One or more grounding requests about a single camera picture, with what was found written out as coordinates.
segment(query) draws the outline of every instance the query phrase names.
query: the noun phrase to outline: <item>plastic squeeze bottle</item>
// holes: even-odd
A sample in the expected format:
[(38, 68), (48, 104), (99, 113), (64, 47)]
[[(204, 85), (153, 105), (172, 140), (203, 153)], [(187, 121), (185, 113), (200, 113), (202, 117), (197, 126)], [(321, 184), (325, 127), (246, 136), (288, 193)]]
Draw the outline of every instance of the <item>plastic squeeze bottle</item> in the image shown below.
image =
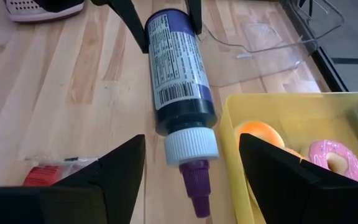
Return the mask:
[(167, 164), (179, 166), (197, 217), (210, 214), (209, 162), (219, 157), (211, 91), (186, 13), (163, 9), (145, 25), (154, 93), (156, 132)]

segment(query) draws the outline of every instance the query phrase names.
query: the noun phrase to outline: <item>nutrition facts label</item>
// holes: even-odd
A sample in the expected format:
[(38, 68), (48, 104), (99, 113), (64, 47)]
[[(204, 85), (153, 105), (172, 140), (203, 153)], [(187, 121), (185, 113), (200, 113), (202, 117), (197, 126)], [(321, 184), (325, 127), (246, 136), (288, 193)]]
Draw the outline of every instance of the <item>nutrition facts label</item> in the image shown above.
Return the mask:
[(171, 32), (166, 14), (151, 20), (147, 28), (156, 109), (201, 98), (199, 85), (209, 86), (195, 36)]

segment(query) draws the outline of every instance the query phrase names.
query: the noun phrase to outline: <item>plastic lid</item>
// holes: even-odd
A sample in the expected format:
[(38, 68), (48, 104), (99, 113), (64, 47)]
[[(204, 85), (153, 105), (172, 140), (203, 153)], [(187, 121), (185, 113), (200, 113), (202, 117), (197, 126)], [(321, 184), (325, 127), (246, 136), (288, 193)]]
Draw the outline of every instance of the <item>plastic lid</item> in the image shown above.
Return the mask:
[(209, 195), (209, 162), (207, 160), (187, 162), (179, 166), (185, 181), (187, 196), (193, 202), (194, 210), (198, 218), (206, 218), (210, 215)]
[(188, 128), (169, 134), (164, 140), (168, 165), (219, 157), (214, 131), (210, 128)]

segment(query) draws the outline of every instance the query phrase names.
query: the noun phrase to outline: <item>yellow container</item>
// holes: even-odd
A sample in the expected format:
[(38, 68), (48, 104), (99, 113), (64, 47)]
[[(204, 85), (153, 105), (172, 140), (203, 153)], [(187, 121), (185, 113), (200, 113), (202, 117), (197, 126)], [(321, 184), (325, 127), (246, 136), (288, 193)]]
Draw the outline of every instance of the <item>yellow container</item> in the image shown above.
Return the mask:
[(249, 120), (265, 122), (280, 133), (286, 147), (297, 152), (313, 141), (331, 139), (345, 144), (358, 158), (358, 133), (348, 115), (357, 106), (358, 93), (231, 95), (223, 108), (219, 133), (238, 224), (265, 221), (250, 200), (234, 134), (236, 126)]

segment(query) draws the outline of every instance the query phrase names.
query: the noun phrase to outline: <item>purple tip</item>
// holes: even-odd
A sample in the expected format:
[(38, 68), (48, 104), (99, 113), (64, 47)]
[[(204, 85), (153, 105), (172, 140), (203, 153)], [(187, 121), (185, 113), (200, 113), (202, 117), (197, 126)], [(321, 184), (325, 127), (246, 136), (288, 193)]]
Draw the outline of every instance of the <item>purple tip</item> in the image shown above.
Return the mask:
[(198, 218), (206, 218), (210, 215), (209, 195), (209, 162), (207, 160), (187, 162), (179, 166), (179, 170), (185, 181), (187, 196), (193, 202), (194, 210)]

